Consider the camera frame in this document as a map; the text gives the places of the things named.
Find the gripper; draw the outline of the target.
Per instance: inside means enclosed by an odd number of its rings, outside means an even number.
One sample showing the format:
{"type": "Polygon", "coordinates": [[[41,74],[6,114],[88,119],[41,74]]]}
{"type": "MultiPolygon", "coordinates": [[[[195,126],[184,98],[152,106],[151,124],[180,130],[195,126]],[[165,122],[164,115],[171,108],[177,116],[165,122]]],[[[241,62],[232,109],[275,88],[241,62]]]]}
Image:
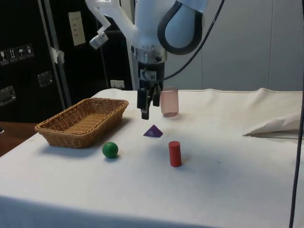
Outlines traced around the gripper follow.
{"type": "Polygon", "coordinates": [[[139,87],[137,91],[137,108],[141,110],[141,117],[144,120],[149,119],[150,96],[145,87],[153,86],[152,104],[160,106],[160,96],[163,88],[162,83],[157,83],[164,78],[164,63],[146,64],[138,62],[139,87]]]}

